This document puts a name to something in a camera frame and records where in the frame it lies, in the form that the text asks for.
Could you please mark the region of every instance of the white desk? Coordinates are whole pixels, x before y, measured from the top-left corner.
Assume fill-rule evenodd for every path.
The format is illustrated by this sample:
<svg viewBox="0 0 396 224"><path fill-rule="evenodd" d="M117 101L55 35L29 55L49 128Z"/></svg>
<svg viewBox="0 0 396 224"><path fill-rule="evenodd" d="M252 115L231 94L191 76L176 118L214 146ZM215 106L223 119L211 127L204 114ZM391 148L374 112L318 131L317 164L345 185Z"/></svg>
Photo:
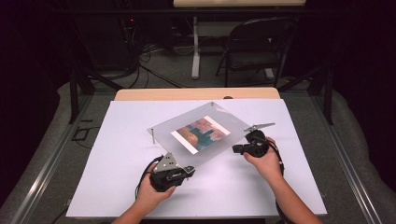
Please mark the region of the white desk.
<svg viewBox="0 0 396 224"><path fill-rule="evenodd" d="M302 7L305 0L174 0L174 7ZM198 22L193 19L194 56L192 79L199 78L198 36L228 36L240 22Z"/></svg>
<svg viewBox="0 0 396 224"><path fill-rule="evenodd" d="M244 93L234 90L236 97ZM265 88L244 88L274 91ZM187 93L189 90L171 90ZM210 89L192 90L191 97ZM224 96L230 95L224 89ZM221 89L214 89L218 98ZM123 91L128 95L133 91ZM315 214L327 214L317 185L294 130L288 109L281 99L216 100L246 123L275 122L264 132L275 138L283 161L285 178ZM139 178L154 158L165 154L153 145L147 128L190 111L208 100L191 101L114 101L107 110L83 176L78 184L68 217L118 217L134 202ZM274 194L252 165L232 149L198 167L189 181L184 181L174 195L147 218L242 218L277 216Z"/></svg>

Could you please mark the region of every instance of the dark background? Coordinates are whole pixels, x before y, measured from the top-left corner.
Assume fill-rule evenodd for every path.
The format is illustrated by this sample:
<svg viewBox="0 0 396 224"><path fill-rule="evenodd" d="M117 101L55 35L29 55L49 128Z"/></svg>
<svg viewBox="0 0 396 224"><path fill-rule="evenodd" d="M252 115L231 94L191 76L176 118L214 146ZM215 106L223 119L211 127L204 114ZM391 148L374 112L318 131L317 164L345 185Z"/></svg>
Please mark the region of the dark background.
<svg viewBox="0 0 396 224"><path fill-rule="evenodd" d="M162 7L169 7L163 1ZM353 1L307 0L309 8L348 8ZM52 8L113 9L136 7L139 1L3 1L0 6L1 90L0 203L18 182L59 104L57 89L68 82L73 65L97 71L134 69L134 46L125 43L128 20L45 15ZM347 100L365 134L370 160L396 191L393 130L396 62L396 7L376 1L357 24L352 41L340 55L334 88ZM169 47L169 24L145 20L151 41ZM290 47L285 76L301 76L326 58L342 24L336 18L301 18ZM161 26L159 33L155 26Z"/></svg>

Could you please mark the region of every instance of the handheld controller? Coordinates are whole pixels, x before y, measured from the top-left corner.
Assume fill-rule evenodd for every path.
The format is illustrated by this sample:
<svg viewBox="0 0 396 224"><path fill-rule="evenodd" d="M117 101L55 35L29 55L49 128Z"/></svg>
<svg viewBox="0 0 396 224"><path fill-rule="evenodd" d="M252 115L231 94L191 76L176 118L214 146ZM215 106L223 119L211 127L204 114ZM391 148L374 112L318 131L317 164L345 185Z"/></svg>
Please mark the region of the handheld controller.
<svg viewBox="0 0 396 224"><path fill-rule="evenodd" d="M265 140L265 134L260 130L255 130L248 133L246 136L248 144L234 145L233 152L240 153L243 155L245 152L252 155L253 157L259 158L267 153L269 143Z"/></svg>
<svg viewBox="0 0 396 224"><path fill-rule="evenodd" d="M157 163L149 179L152 187L164 192L172 186L180 186L184 179L192 177L194 172L193 166L179 167L172 153L168 152Z"/></svg>

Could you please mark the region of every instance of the chair leg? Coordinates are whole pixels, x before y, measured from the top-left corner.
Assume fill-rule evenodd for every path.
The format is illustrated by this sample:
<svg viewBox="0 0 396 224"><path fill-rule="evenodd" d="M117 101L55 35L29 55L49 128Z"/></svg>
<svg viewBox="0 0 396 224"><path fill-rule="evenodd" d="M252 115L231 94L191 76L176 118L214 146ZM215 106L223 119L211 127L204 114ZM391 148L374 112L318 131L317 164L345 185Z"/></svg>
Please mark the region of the chair leg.
<svg viewBox="0 0 396 224"><path fill-rule="evenodd" d="M228 59L225 59L225 78L224 78L224 87L228 87Z"/></svg>
<svg viewBox="0 0 396 224"><path fill-rule="evenodd" d="M221 66L222 66L222 63L223 63L223 61L224 61L224 58L225 58L225 55L223 54L223 56L222 56L222 58L221 58L221 61L220 61L220 63L219 63L218 71L216 72L216 77L219 75L219 71L220 71L220 68L221 68Z"/></svg>
<svg viewBox="0 0 396 224"><path fill-rule="evenodd" d="M280 71L279 71L279 67L276 69L276 74L275 74L275 78L274 78L274 88L276 88L277 86L277 82L279 80L279 75L280 75Z"/></svg>

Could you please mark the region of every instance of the gray carpet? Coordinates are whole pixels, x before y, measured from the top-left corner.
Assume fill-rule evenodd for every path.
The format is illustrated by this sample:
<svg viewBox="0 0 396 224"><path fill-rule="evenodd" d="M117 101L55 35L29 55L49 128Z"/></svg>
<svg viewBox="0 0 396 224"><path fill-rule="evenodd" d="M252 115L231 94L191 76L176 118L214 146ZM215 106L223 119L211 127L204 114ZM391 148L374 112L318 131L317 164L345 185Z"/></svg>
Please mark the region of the gray carpet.
<svg viewBox="0 0 396 224"><path fill-rule="evenodd" d="M222 87L223 76L214 76L218 63L218 55L203 56L201 59L201 76L198 80L191 80L191 57L188 56L158 51L152 53L149 62L144 63L144 65L159 75L171 78L186 87ZM108 77L117 77L117 75L119 74L112 73ZM136 74L115 79L115 82L123 87L128 87L134 82L135 78ZM252 73L247 76L235 74L230 79L230 84L232 86L264 80L262 74ZM76 125L67 124L70 118L68 85L66 84L59 89L61 103L58 111L28 169L3 205L0 211L1 223L10 223L15 217L42 167L59 146L64 133L68 129L72 129L71 133L74 133L77 128L90 129L84 141L72 141L71 136L66 139L62 157L50 177L44 193L40 195L37 204L34 204L31 209L32 213L29 214L30 218L27 218L26 223L51 223L65 209L64 202L73 197L85 162L90 154L90 147L92 147L98 133L99 129L97 127L101 125L109 102L115 95L115 92L104 84L97 81L94 81L94 83L97 89L96 94L92 97L80 97L80 100L85 99L88 103ZM287 104L314 178L323 193L323 201L329 215L321 217L321 219L324 223L367 223L355 192L350 187L345 171L340 166L332 137L323 123L320 112L316 110L312 97L307 96L304 91L306 84L302 83L295 88L297 91L281 94L281 97ZM163 79L141 70L134 88L145 87L174 88L173 85ZM373 165L368 161L367 146L359 124L347 108L347 103L343 97L336 92L333 97L332 115L333 127L340 136L340 140L363 185L367 188L377 213L383 223L392 223L396 218L392 214L392 211L396 211L395 193L382 183ZM61 216L56 223L99 223L100 221L102 220L76 220ZM274 217L267 219L266 223L275 223L276 221L278 221L278 218ZM223 220L222 222L260 223L262 220Z"/></svg>

